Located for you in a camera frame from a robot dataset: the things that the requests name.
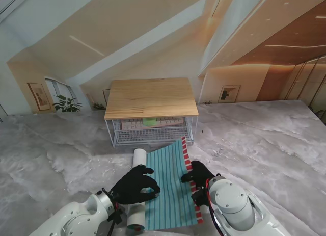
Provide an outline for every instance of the framed picture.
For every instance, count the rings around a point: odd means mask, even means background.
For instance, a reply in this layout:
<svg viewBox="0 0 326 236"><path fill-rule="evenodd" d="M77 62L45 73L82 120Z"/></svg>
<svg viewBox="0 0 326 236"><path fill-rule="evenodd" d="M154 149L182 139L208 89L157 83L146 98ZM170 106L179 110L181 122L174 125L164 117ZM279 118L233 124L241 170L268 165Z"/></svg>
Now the framed picture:
<svg viewBox="0 0 326 236"><path fill-rule="evenodd" d="M219 102L235 102L239 93L240 85L223 86Z"/></svg>
<svg viewBox="0 0 326 236"><path fill-rule="evenodd" d="M50 110L51 105L47 98L43 85L39 83L27 83L39 110Z"/></svg>
<svg viewBox="0 0 326 236"><path fill-rule="evenodd" d="M105 99L106 104L107 104L107 101L108 101L109 94L110 94L110 89L104 89L103 90L103 95L104 95L104 99Z"/></svg>

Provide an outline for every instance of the potted plant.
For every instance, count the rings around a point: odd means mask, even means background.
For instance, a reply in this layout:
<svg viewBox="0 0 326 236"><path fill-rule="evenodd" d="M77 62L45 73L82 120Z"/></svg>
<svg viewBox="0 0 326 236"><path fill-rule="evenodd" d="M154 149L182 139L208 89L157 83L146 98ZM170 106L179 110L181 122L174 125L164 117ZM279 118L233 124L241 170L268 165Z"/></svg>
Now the potted plant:
<svg viewBox="0 0 326 236"><path fill-rule="evenodd" d="M74 99L76 98L66 98L65 96L56 96L59 102L53 104L56 110L61 109L62 112L79 112L80 107L83 107L80 103L75 104Z"/></svg>

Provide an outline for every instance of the keyboard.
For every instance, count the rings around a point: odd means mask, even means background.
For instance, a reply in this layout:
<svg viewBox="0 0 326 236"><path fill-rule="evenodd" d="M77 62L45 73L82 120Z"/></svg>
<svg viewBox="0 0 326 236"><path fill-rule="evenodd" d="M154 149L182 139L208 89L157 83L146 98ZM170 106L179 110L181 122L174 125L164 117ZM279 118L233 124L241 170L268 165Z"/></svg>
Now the keyboard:
<svg viewBox="0 0 326 236"><path fill-rule="evenodd" d="M168 125L179 125L183 123L184 120L182 117L157 118L156 125L152 125L152 126L143 125L143 119L122 119L121 129L122 130L146 129L146 128L154 128L154 127L164 127Z"/></svg>

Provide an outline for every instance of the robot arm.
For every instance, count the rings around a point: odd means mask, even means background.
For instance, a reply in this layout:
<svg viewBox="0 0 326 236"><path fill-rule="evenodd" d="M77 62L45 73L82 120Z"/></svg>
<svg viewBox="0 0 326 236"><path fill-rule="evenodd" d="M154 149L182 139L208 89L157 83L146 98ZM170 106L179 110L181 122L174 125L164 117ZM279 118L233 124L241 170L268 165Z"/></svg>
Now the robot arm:
<svg viewBox="0 0 326 236"><path fill-rule="evenodd" d="M199 161L193 161L192 167L193 170L183 175L181 181L193 180L196 183L200 190L194 193L192 198L197 206L209 207L220 235L290 236L252 192L220 174L214 176Z"/></svg>
<svg viewBox="0 0 326 236"><path fill-rule="evenodd" d="M99 224L115 212L114 204L102 190L84 203L64 206L30 236L95 235Z"/></svg>
<svg viewBox="0 0 326 236"><path fill-rule="evenodd" d="M139 165L132 168L107 192L104 188L92 194L84 203L72 202L61 208L30 236L90 236L96 235L98 226L107 219L118 223L117 204L135 204L154 199L160 188L145 174L154 170ZM142 193L143 188L153 192Z"/></svg>

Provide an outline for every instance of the wooden tabletop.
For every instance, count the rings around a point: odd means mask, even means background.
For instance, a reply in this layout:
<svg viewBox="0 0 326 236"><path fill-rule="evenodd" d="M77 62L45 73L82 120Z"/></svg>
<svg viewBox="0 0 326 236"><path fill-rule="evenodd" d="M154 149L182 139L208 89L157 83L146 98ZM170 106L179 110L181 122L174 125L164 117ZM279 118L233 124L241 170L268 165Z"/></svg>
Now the wooden tabletop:
<svg viewBox="0 0 326 236"><path fill-rule="evenodd" d="M198 116L188 78L113 81L104 118Z"/></svg>

